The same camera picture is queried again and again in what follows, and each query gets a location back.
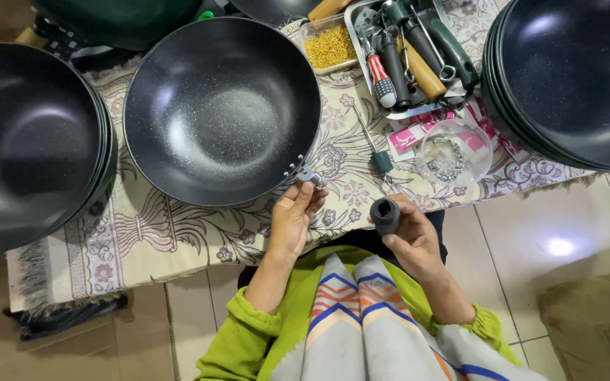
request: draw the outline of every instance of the person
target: person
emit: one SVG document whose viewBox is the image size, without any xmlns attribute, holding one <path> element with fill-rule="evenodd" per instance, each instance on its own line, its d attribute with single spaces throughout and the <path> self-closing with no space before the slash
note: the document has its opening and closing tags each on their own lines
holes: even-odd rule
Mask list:
<svg viewBox="0 0 610 381">
<path fill-rule="evenodd" d="M 441 232 L 405 195 L 388 196 L 396 234 L 358 230 L 302 255 L 327 195 L 297 182 L 276 202 L 267 252 L 240 276 L 196 380 L 544 380 L 467 300 Z"/>
</svg>

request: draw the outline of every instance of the screwdriver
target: screwdriver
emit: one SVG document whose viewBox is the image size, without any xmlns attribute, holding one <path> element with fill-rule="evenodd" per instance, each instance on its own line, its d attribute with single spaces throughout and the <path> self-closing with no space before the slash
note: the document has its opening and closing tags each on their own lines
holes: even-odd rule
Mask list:
<svg viewBox="0 0 610 381">
<path fill-rule="evenodd" d="M 364 129 L 364 133 L 366 133 L 366 137 L 369 139 L 371 147 L 373 147 L 373 155 L 371 155 L 371 165 L 373 166 L 373 169 L 375 169 L 377 173 L 383 175 L 383 180 L 388 183 L 388 185 L 392 185 L 394 183 L 394 179 L 392 176 L 390 176 L 390 171 L 394 168 L 394 166 L 390 160 L 390 155 L 387 151 L 378 152 L 376 145 L 373 143 L 373 139 L 371 139 L 371 134 L 369 134 L 369 130 L 366 127 L 366 123 L 364 123 L 364 118 L 362 118 L 361 114 L 359 113 L 357 105 L 352 104 L 352 108 L 354 109 L 354 113 L 357 114 L 359 124 Z"/>
</svg>

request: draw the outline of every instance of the floral tablecloth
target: floral tablecloth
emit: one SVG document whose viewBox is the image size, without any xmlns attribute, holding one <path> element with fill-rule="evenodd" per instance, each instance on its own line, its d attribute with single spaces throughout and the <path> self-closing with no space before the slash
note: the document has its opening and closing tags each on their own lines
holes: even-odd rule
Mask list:
<svg viewBox="0 0 610 381">
<path fill-rule="evenodd" d="M 443 4 L 454 34 L 480 70 L 487 30 L 503 4 L 494 0 Z M 283 31 L 291 38 L 298 36 L 296 24 Z M 125 92 L 138 63 L 136 59 L 88 76 L 106 100 L 119 136 L 114 189 L 109 199 L 51 237 L 7 253 L 12 310 L 166 282 L 218 264 L 256 264 L 265 252 L 270 214 L 285 187 L 238 207 L 206 208 L 164 195 L 138 172 L 125 147 L 122 126 Z M 477 186 L 430 184 L 408 160 L 394 164 L 396 189 L 391 190 L 371 169 L 371 147 L 351 110 L 357 104 L 376 145 L 387 149 L 385 133 L 392 129 L 371 101 L 361 70 L 320 77 L 319 83 L 321 128 L 307 162 L 326 177 L 331 195 L 312 221 L 306 249 L 350 230 L 368 228 L 363 217 L 373 201 L 387 193 L 406 193 L 431 211 L 586 174 L 536 157 L 517 163 L 499 147 L 489 175 Z"/>
</svg>

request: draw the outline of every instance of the plastic container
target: plastic container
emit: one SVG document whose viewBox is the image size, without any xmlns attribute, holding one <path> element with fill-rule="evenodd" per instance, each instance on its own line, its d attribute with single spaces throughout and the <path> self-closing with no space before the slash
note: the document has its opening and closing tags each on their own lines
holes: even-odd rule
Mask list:
<svg viewBox="0 0 610 381">
<path fill-rule="evenodd" d="M 464 159 L 460 173 L 454 176 L 453 180 L 444 180 L 444 174 L 458 170 L 459 155 Z M 476 184 L 486 176 L 491 169 L 493 158 L 491 140 L 479 126 L 463 119 L 447 119 L 437 123 L 425 135 L 420 149 L 415 154 L 415 166 L 420 175 L 429 182 L 468 186 Z M 428 163 L 431 160 L 434 160 L 433 163 L 437 164 L 438 169 L 429 169 Z"/>
<path fill-rule="evenodd" d="M 321 20 L 313 21 L 313 22 L 305 22 L 300 26 L 300 48 L 305 52 L 305 41 L 309 39 L 313 39 L 320 34 L 326 32 L 327 30 L 335 29 L 336 27 L 341 26 L 345 27 L 344 14 L 337 14 L 331 17 L 322 18 Z M 349 60 L 342 64 L 329 66 L 327 68 L 316 68 L 315 73 L 317 75 L 326 75 L 329 73 L 334 73 L 336 71 L 343 71 L 347 68 L 352 67 L 353 65 L 359 62 L 358 59 Z"/>
</svg>

